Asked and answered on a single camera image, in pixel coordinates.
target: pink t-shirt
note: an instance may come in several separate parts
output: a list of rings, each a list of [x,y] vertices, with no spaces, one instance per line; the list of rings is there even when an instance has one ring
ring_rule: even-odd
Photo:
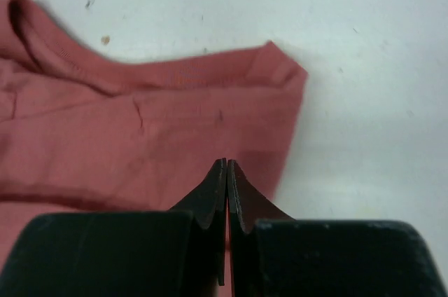
[[[272,42],[112,62],[32,0],[0,0],[0,268],[37,214],[168,209],[217,158],[271,198],[306,77]]]

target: stain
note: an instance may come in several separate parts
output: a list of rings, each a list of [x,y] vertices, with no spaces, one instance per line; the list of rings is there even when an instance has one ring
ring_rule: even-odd
[[[111,37],[110,36],[102,36],[101,37],[101,43],[103,44],[103,45],[107,45],[108,43],[109,43],[109,41],[111,41]]]
[[[87,0],[87,3],[84,5],[86,10],[89,10],[93,4],[95,3],[95,0]]]

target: white table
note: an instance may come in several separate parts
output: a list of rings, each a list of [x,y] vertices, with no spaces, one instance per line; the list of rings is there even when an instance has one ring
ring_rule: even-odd
[[[122,61],[276,41],[309,72],[276,203],[408,221],[448,282],[448,0],[40,1]]]

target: red fabric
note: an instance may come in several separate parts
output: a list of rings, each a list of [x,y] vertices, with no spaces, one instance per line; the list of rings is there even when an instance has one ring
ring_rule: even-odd
[[[0,0],[0,268],[37,214],[167,209],[217,158],[271,198],[306,76],[271,42],[112,62],[33,1]]]

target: white surface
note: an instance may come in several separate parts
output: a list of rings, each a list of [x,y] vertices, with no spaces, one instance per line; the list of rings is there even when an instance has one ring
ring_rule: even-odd
[[[298,218],[408,221],[448,281],[448,0],[41,1],[120,60],[276,41],[309,72],[276,202]]]

